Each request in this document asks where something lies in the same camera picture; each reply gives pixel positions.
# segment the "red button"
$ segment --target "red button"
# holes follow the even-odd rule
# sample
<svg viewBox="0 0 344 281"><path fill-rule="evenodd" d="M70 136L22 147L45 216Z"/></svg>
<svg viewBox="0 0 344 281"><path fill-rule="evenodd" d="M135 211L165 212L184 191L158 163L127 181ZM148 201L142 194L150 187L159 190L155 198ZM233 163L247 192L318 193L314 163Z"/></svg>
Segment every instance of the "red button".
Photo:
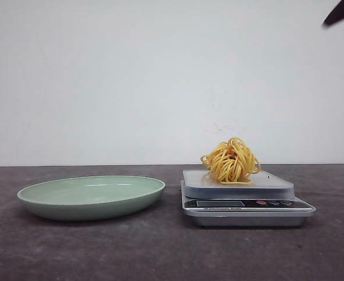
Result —
<svg viewBox="0 0 344 281"><path fill-rule="evenodd" d="M258 200L256 201L258 204L260 205L267 205L267 202L263 201L263 200Z"/></svg>

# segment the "white backdrop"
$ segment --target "white backdrop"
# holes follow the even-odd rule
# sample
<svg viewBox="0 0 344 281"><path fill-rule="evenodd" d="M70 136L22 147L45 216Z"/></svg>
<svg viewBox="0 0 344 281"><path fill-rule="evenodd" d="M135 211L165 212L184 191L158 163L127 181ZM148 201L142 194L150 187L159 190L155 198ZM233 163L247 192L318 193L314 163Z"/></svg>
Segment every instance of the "white backdrop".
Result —
<svg viewBox="0 0 344 281"><path fill-rule="evenodd" d="M0 0L0 166L344 163L338 0Z"/></svg>

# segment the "kitchen scale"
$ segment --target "kitchen scale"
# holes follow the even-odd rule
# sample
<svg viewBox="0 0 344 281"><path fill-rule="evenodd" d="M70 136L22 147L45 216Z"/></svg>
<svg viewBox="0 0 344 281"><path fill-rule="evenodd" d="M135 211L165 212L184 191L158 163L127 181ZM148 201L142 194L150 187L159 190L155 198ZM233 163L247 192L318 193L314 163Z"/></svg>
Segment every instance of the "kitchen scale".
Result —
<svg viewBox="0 0 344 281"><path fill-rule="evenodd" d="M315 207L296 198L294 185L260 171L249 184L222 184L207 170L185 170L183 210L204 227L296 227Z"/></svg>

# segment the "gray countertop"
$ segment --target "gray countertop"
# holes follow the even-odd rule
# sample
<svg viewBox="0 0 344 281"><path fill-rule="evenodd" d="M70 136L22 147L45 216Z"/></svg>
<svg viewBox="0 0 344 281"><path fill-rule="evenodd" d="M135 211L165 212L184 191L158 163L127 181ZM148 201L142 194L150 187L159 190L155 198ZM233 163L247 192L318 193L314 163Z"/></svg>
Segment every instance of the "gray countertop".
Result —
<svg viewBox="0 0 344 281"><path fill-rule="evenodd" d="M0 167L0 280L344 280L344 165L264 165L317 208L300 228L201 228L181 209L183 169L197 165ZM124 217L60 222L29 214L30 184L122 174L166 183Z"/></svg>

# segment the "green plate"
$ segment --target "green plate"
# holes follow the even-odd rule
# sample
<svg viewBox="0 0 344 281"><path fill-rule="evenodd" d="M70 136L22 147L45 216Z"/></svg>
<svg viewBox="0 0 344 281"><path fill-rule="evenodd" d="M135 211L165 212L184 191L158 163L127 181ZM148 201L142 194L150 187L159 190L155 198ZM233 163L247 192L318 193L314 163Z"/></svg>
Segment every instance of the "green plate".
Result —
<svg viewBox="0 0 344 281"><path fill-rule="evenodd" d="M165 184L136 176L92 176L47 181L25 187L18 198L31 213L62 221L88 221L142 210Z"/></svg>

